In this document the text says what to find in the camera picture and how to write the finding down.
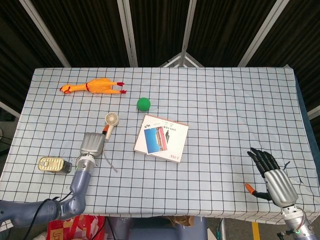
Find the book cover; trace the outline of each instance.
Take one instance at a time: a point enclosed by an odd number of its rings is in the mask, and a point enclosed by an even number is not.
[[[134,151],[179,163],[188,125],[152,115],[145,115]]]

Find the orange rubber chicken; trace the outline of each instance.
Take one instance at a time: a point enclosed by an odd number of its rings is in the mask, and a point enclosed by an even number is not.
[[[123,86],[123,82],[113,82],[110,81],[108,78],[96,78],[93,79],[86,84],[79,84],[79,85],[69,85],[66,84],[60,88],[61,92],[65,94],[69,94],[75,91],[89,91],[93,94],[125,94],[126,90],[113,90],[112,86],[118,85]]]

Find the small white fan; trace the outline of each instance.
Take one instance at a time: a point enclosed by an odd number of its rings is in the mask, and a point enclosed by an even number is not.
[[[116,113],[109,112],[104,119],[105,119],[105,123],[108,125],[108,130],[106,131],[105,140],[109,140],[112,130],[119,123],[119,117]]]

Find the black grid line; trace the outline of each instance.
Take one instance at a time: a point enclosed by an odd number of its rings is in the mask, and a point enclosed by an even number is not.
[[[66,83],[100,77],[124,82],[122,89],[128,92],[59,91]],[[137,110],[140,97],[150,99],[149,114],[189,125],[180,163],[133,151],[145,115]],[[96,160],[86,195],[88,214],[280,223],[280,208],[244,188],[249,183],[265,190],[247,156],[250,147],[271,152],[281,168],[290,162],[285,170],[298,193],[297,204],[311,220],[320,211],[294,72],[266,67],[36,69],[1,176],[1,198],[31,202],[65,196],[75,168],[68,175],[41,172],[38,160],[53,155],[75,164],[84,133],[100,133],[108,112],[120,118],[104,146],[118,173],[103,156]]]

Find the tin can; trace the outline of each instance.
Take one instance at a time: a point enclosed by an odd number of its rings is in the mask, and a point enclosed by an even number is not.
[[[42,157],[38,163],[38,169],[54,173],[68,174],[72,170],[72,163],[63,160],[61,157]]]

